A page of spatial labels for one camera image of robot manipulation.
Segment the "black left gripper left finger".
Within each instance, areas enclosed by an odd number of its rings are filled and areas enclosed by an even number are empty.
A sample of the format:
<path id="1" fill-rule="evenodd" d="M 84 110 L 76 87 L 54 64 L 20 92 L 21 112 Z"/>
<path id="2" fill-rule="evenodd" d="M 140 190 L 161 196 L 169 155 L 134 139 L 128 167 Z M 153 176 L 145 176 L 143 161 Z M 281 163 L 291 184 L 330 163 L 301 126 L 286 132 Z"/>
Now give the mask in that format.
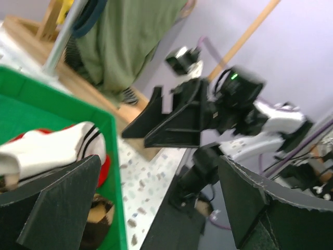
<path id="1" fill-rule="evenodd" d="M 100 168 L 89 156 L 1 194 L 1 249 L 79 249 Z"/>

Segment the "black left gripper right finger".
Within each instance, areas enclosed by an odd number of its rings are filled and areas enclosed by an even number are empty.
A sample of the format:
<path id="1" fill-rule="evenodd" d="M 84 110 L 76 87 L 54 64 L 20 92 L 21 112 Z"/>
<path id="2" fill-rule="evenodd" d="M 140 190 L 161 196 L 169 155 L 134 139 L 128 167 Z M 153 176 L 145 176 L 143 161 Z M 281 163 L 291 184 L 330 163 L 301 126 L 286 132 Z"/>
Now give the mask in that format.
<path id="1" fill-rule="evenodd" d="M 226 156 L 218 173 L 237 249 L 332 249 L 332 202 L 260 176 Z"/>

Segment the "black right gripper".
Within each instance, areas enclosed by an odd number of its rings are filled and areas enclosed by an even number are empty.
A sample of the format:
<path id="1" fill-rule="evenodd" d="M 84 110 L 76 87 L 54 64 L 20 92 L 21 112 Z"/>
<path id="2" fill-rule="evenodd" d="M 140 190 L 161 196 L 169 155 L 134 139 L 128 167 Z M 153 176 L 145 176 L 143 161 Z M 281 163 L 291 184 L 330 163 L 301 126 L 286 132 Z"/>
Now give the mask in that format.
<path id="1" fill-rule="evenodd" d="M 216 130 L 223 134 L 255 136 L 262 132 L 267 115 L 254 102 L 265 87 L 265 80 L 240 66 L 224 70 L 208 96 L 207 78 L 194 78 L 172 89 L 174 107 L 162 113 L 163 87 L 157 86 L 148 103 L 151 130 L 144 146 L 195 148 L 201 132 Z"/>

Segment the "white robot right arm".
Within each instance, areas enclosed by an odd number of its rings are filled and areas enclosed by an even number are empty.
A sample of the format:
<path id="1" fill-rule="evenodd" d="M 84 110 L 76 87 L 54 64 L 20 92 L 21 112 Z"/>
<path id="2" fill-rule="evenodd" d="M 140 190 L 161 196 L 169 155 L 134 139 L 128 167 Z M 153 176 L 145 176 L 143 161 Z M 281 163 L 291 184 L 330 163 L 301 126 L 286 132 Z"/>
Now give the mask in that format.
<path id="1" fill-rule="evenodd" d="M 264 80 L 238 66 L 225 70 L 208 99 L 209 82 L 197 63 L 171 90 L 172 111 L 162 112 L 157 86 L 145 109 L 123 131 L 125 139 L 143 139 L 146 148 L 194 148 L 194 166 L 183 174 L 169 202 L 183 210 L 200 191 L 217 183 L 220 156 L 235 161 L 268 152 L 289 152 L 307 135 L 312 123 L 290 103 L 270 105 L 259 99 Z"/>

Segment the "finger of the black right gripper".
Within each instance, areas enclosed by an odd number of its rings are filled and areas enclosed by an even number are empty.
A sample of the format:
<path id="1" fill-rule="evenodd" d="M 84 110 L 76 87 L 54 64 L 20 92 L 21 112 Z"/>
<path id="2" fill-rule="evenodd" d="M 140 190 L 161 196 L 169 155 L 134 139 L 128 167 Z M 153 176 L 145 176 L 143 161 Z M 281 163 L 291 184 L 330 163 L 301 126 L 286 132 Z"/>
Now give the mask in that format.
<path id="1" fill-rule="evenodd" d="M 147 106 L 122 131 L 122 137 L 124 139 L 142 139 L 162 120 L 162 87 L 156 86 Z"/>

